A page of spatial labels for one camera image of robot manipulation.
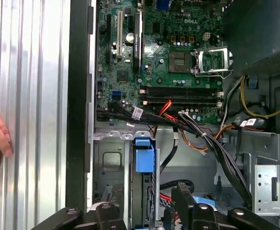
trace motherboard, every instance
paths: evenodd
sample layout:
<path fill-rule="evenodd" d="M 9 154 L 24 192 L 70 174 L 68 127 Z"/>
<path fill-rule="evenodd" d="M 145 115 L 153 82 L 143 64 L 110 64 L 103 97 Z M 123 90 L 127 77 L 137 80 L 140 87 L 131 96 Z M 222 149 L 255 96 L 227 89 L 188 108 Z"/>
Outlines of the motherboard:
<path fill-rule="evenodd" d="M 197 50 L 222 47 L 222 7 L 202 0 L 103 0 L 98 9 L 96 104 L 112 100 L 127 110 L 157 114 L 171 100 L 172 112 L 198 123 L 218 124 L 222 78 L 197 76 Z M 202 69 L 221 69 L 223 56 L 205 53 Z"/>

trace metal side panel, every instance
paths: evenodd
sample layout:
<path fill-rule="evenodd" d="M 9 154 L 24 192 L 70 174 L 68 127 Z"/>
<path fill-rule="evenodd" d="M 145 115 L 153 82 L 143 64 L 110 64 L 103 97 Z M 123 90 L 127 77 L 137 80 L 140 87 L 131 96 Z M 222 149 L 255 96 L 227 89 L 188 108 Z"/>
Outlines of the metal side panel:
<path fill-rule="evenodd" d="M 70 0 L 0 0 L 0 117 L 14 155 L 0 168 L 0 230 L 65 206 Z"/>

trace screw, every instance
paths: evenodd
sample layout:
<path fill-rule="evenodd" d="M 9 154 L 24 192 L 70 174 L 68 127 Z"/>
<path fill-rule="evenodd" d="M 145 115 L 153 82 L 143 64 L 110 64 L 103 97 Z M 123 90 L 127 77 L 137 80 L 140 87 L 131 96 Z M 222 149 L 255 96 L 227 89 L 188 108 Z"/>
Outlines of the screw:
<path fill-rule="evenodd" d="M 204 204 L 200 204 L 199 207 L 200 207 L 201 209 L 208 209 L 208 206 L 206 206 L 206 205 L 204 205 Z"/>
<path fill-rule="evenodd" d="M 105 205 L 101 206 L 101 208 L 107 209 L 107 208 L 110 208 L 110 205 L 105 204 Z"/>
<path fill-rule="evenodd" d="M 77 211 L 76 211 L 74 208 L 71 208 L 71 209 L 68 210 L 67 213 L 68 213 L 69 215 L 72 215 L 72 214 L 77 213 Z"/>
<path fill-rule="evenodd" d="M 244 215 L 244 212 L 241 211 L 241 210 L 239 210 L 239 209 L 234 210 L 234 212 L 235 212 L 237 215 L 239 215 L 239 216 Z"/>

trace pci express slot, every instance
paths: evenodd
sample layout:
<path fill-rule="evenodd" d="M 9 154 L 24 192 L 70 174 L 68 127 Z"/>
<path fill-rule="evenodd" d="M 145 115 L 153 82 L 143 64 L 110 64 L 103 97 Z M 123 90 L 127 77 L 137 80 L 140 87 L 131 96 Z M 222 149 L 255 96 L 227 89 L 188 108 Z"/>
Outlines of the pci express slot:
<path fill-rule="evenodd" d="M 117 12 L 117 58 L 122 58 L 123 49 L 123 11 Z"/>
<path fill-rule="evenodd" d="M 106 20 L 106 36 L 107 36 L 107 42 L 106 42 L 106 62 L 107 64 L 110 64 L 111 61 L 111 14 L 107 14 L 107 20 Z"/>
<path fill-rule="evenodd" d="M 143 32 L 143 22 L 142 22 L 142 12 L 138 12 L 134 16 L 134 72 L 139 73 L 141 68 L 141 58 L 142 58 L 142 32 Z"/>

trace sata port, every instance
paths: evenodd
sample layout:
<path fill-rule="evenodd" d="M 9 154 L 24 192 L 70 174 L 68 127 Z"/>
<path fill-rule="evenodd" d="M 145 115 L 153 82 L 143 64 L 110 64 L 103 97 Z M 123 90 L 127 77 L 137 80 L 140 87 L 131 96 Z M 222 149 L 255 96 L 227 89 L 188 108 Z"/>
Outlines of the sata port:
<path fill-rule="evenodd" d="M 121 91 L 112 91 L 111 95 L 113 100 L 120 100 L 122 98 Z"/>

